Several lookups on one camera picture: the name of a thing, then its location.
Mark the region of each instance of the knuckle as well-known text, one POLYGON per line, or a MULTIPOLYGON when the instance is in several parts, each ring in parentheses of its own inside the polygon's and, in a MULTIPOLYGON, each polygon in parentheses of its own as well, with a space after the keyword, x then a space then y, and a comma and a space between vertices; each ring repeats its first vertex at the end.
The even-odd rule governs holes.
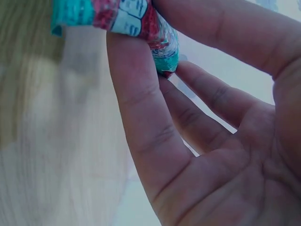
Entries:
POLYGON ((215 93, 213 94, 211 101, 209 103, 209 107, 211 109, 217 109, 218 105, 226 100, 226 95, 229 91, 229 87, 227 86, 220 86, 217 88, 215 93))
POLYGON ((134 95, 131 95, 130 97, 123 98, 121 100, 122 104, 124 105, 137 105, 139 103, 142 103, 144 101, 147 101, 151 99, 153 96, 155 96, 159 91, 158 85, 149 85, 146 88, 142 89, 141 91, 135 92, 134 95))
POLYGON ((199 109, 187 108, 179 114, 178 119, 182 130, 186 130, 191 125, 195 124, 204 113, 199 109))
POLYGON ((168 142, 175 136, 175 129, 173 124, 168 124, 163 127, 156 135, 154 135, 148 142, 139 148, 140 153, 150 152, 164 143, 168 142))

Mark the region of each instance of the plastic wrapper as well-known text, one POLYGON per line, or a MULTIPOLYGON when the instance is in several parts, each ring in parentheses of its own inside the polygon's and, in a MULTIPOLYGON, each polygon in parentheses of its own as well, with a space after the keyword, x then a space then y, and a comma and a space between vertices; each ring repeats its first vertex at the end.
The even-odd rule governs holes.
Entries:
POLYGON ((53 0, 51 30, 93 25, 146 40, 158 73, 169 77, 179 61, 178 35, 155 10, 151 0, 53 0))

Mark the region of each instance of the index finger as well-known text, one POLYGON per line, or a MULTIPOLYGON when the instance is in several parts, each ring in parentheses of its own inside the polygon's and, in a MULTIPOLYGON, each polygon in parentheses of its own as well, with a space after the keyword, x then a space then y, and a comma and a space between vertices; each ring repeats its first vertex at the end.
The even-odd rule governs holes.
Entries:
POLYGON ((246 0, 153 0, 177 30, 276 78, 301 56, 301 25, 246 0))
POLYGON ((127 142, 150 200, 191 160, 159 89, 156 67, 146 42, 107 36, 111 77, 127 142))

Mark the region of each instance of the teal wrapper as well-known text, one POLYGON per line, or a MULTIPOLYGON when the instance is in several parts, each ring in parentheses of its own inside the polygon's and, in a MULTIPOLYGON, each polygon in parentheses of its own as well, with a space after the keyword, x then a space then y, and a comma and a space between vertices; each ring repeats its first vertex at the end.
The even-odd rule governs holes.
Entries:
POLYGON ((177 31, 153 9, 150 0, 120 0, 119 5, 115 4, 115 7, 112 7, 116 2, 119 0, 94 0, 94 2, 92 0, 53 0, 51 32, 53 35, 62 36, 63 26, 96 26, 95 18, 99 17, 99 14, 102 20, 97 21, 96 27, 134 37, 139 37, 142 32, 144 34, 153 32, 153 27, 148 31, 145 31, 145 27, 148 24, 155 25, 153 30, 157 33, 150 37, 157 37, 162 41, 147 40, 147 42, 158 73, 169 77, 176 70, 179 62, 177 31), (97 5, 101 6, 103 11, 98 9, 96 13, 97 5), (137 14, 138 9, 140 12, 145 10, 141 17, 137 14), (149 18, 156 19, 154 22, 147 21, 149 18))

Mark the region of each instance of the palm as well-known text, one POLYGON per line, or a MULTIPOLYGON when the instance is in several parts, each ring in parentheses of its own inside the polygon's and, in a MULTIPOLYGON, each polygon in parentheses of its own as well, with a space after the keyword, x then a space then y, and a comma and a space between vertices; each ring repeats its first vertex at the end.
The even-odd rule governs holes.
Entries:
POLYGON ((175 216, 178 225, 300 225, 301 186, 283 162, 274 122, 273 107, 254 106, 236 134, 204 155, 212 164, 202 170, 214 178, 205 193, 203 185, 196 191, 187 186, 192 196, 200 191, 191 197, 198 202, 175 216))

